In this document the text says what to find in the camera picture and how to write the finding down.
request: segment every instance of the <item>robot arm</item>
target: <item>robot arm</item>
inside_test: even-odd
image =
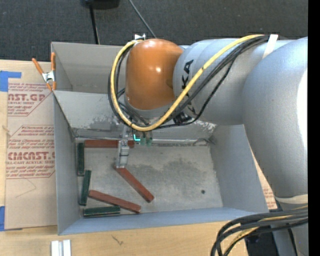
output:
[[[131,42],[122,51],[129,52],[124,101],[137,121],[117,103],[122,53],[110,75],[110,102],[119,118],[142,132],[170,120],[176,126],[243,124],[282,209],[307,206],[308,38],[273,39],[251,35],[183,47],[162,39]],[[298,254],[309,255],[308,224],[292,231]]]

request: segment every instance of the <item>black cable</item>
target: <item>black cable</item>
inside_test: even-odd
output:
[[[286,218],[270,220],[270,218],[279,218],[279,217],[286,217]],[[211,255],[214,255],[216,249],[218,250],[218,253],[220,253],[219,255],[222,255],[219,243],[221,243],[222,240],[225,239],[226,237],[236,232],[247,230],[250,228],[256,228],[256,227],[260,228],[263,226],[278,225],[281,223],[288,223],[288,222],[297,221],[300,219],[307,219],[307,218],[308,218],[308,208],[301,208],[301,209],[287,210],[282,212],[258,213],[258,214],[253,214],[253,215],[234,219],[228,222],[227,224],[225,224],[219,230],[217,234],[216,242],[214,243],[211,250]],[[241,226],[229,229],[232,226],[237,224],[241,224]]]
[[[94,8],[93,8],[92,4],[89,5],[89,9],[90,9],[90,16],[91,16],[95,44],[100,45],[100,40],[99,40],[98,30],[97,30],[97,25],[96,25],[95,12],[94,12]]]
[[[147,22],[145,21],[145,19],[142,17],[142,15],[140,14],[140,12],[138,11],[137,7],[134,5],[134,3],[132,2],[132,0],[129,0],[130,4],[132,5],[133,9],[135,10],[135,12],[138,14],[138,16],[140,17],[140,19],[142,20],[142,22],[144,23],[144,25],[148,28],[148,30],[151,32],[151,34],[153,35],[154,38],[157,38],[155,33],[152,31],[152,29],[149,27],[149,25],[147,24]]]
[[[231,252],[231,250],[233,249],[233,247],[242,239],[247,238],[247,237],[251,237],[251,236],[258,236],[264,233],[270,233],[270,232],[275,232],[275,231],[280,231],[280,230],[290,230],[291,228],[295,228],[301,225],[304,225],[308,223],[308,220],[301,220],[301,221],[297,221],[296,223],[292,223],[292,224],[288,224],[288,225],[283,225],[283,226],[278,226],[278,227],[259,227],[258,229],[254,230],[253,232],[238,238],[237,240],[235,240],[232,244],[230,244],[230,246],[228,247],[228,249],[224,252],[224,254],[222,256],[228,256],[229,253]]]
[[[248,230],[248,229],[252,229],[252,228],[263,228],[263,227],[269,227],[269,226],[277,226],[277,225],[287,225],[290,222],[296,223],[299,221],[305,221],[308,219],[308,216],[303,216],[303,217],[291,217],[291,218],[284,218],[281,220],[265,220],[265,221],[261,221],[261,222],[256,222],[256,223],[250,223],[250,224],[245,224],[239,227],[235,227],[233,229],[228,230],[226,233],[222,234],[221,236],[217,237],[216,242],[215,242],[215,248],[216,251],[218,252],[219,256],[222,256],[222,248],[221,248],[221,242],[226,239],[227,237],[233,235],[234,233],[240,232],[240,231],[244,231],[244,230]]]
[[[135,114],[133,111],[131,111],[129,108],[127,108],[127,106],[126,106],[125,104],[123,104],[123,103],[121,103],[121,102],[118,102],[118,104],[120,105],[121,109],[126,112],[126,114],[128,115],[128,117],[131,118],[130,121],[134,120],[136,123],[138,123],[138,122],[143,122],[143,124],[144,124],[145,126],[147,126],[147,125],[149,124],[149,123],[148,123],[145,119],[143,119],[141,116]]]
[[[288,234],[289,234],[289,238],[290,238],[293,250],[294,250],[294,255],[298,256],[297,246],[296,246],[296,243],[295,243],[295,237],[294,237],[294,234],[293,234],[291,228],[288,228]]]
[[[177,123],[177,124],[169,124],[169,125],[162,125],[157,127],[155,130],[157,129],[163,129],[163,128],[169,128],[169,127],[177,127],[177,126],[186,126],[186,125],[190,125],[192,123],[194,123],[195,121],[197,121],[200,116],[202,115],[202,113],[204,112],[206,106],[208,105],[209,101],[211,100],[211,98],[213,97],[213,95],[216,93],[216,91],[218,90],[218,88],[220,87],[220,85],[222,84],[222,82],[226,79],[228,73],[231,70],[231,67],[234,63],[234,61],[236,60],[236,58],[243,53],[244,51],[252,48],[253,46],[263,43],[265,41],[268,40],[268,38],[265,38],[266,36],[262,36],[263,38],[259,38],[258,40],[256,38],[251,39],[251,41],[246,41],[243,42],[242,44],[245,45],[240,45],[237,48],[235,48],[232,52],[230,52],[228,54],[227,57],[225,57],[210,73],[209,75],[202,81],[202,83],[199,85],[199,87],[194,91],[194,93],[178,108],[175,110],[175,113],[173,113],[170,117],[168,117],[168,119],[166,120],[166,123],[168,121],[170,121],[171,119],[175,118],[179,113],[181,113],[181,111],[183,111],[183,109],[191,102],[191,100],[194,99],[194,97],[196,97],[196,95],[205,87],[205,85],[208,84],[208,82],[218,73],[220,72],[228,63],[231,62],[230,66],[228,67],[227,71],[224,73],[223,77],[219,80],[219,82],[217,83],[217,85],[215,86],[215,88],[213,89],[213,91],[210,93],[209,97],[206,99],[206,101],[204,102],[201,110],[199,111],[199,113],[197,114],[197,116],[195,117],[195,119],[193,119],[190,122],[185,122],[185,123]]]
[[[198,95],[198,93],[208,84],[208,82],[220,72],[229,62],[233,62],[240,54],[249,50],[250,48],[268,41],[269,37],[266,35],[258,36],[249,39],[240,45],[236,46],[218,65],[209,73],[209,75],[201,82],[201,84],[195,89],[195,91],[188,97],[188,99],[176,109],[175,115],[178,115],[183,109]],[[174,118],[174,115],[168,118],[168,121]]]
[[[120,91],[118,91],[116,97],[119,99],[124,93],[125,93],[125,88],[123,88]]]

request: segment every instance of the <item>red stick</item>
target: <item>red stick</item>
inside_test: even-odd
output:
[[[86,139],[84,141],[85,148],[101,148],[101,149],[116,149],[118,147],[119,140],[112,139]],[[133,140],[128,140],[129,148],[133,148],[135,146],[135,142]]]
[[[127,168],[113,167],[118,174],[120,174],[131,187],[139,193],[148,203],[150,203],[155,197],[147,190],[128,170]]]
[[[109,194],[105,194],[105,193],[101,193],[99,191],[96,190],[90,190],[89,191],[89,198],[110,204],[110,205],[114,205],[114,206],[120,206],[121,208],[134,212],[134,213],[140,213],[141,211],[141,206],[138,204],[135,204],[133,202],[129,202],[126,200],[123,200],[121,198],[117,198],[114,197],[112,195]]]

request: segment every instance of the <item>orange clip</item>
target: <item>orange clip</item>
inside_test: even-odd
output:
[[[56,53],[52,52],[51,53],[51,70],[56,71]],[[52,82],[52,89],[55,90],[57,87],[57,81]]]
[[[50,84],[48,83],[48,80],[46,80],[44,77],[44,75],[49,74],[49,73],[44,73],[43,69],[41,68],[41,66],[39,65],[39,63],[37,62],[37,60],[35,58],[32,58],[32,62],[34,63],[34,65],[35,65],[36,69],[38,70],[38,72],[40,73],[40,75],[42,75],[48,89],[51,92],[52,92],[52,90],[55,90],[57,87],[57,82],[53,79],[53,83],[52,83],[52,87],[51,87]],[[56,54],[54,52],[51,53],[51,72],[52,73],[56,72]]]

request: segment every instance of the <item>green led light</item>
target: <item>green led light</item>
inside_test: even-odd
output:
[[[133,135],[133,140],[136,141],[136,142],[139,142],[139,141],[140,141],[139,138],[136,138],[136,135],[135,135],[135,134]]]

